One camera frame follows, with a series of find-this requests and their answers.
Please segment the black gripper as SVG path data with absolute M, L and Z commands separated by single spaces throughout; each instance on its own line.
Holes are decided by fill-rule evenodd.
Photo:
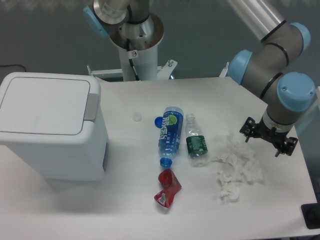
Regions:
M 250 138 L 260 138 L 271 143 L 276 148 L 275 157 L 291 156 L 298 143 L 298 138 L 287 138 L 286 132 L 278 132 L 275 127 L 268 128 L 262 119 L 257 124 L 252 117 L 246 119 L 239 132 L 245 136 L 246 143 Z

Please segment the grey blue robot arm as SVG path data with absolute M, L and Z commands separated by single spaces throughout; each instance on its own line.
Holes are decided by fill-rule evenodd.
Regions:
M 314 82 L 305 74 L 283 73 L 311 41 L 300 23 L 287 23 L 267 0 L 230 0 L 229 6 L 262 42 L 258 53 L 240 51 L 225 71 L 236 83 L 267 104 L 260 120 L 248 118 L 240 132 L 247 139 L 271 143 L 277 154 L 291 155 L 298 143 L 287 134 L 313 100 Z M 157 46 L 164 35 L 162 21 L 147 0 L 95 0 L 83 9 L 91 28 L 110 37 L 119 50 L 125 81 L 166 80 L 174 62 L 157 65 Z

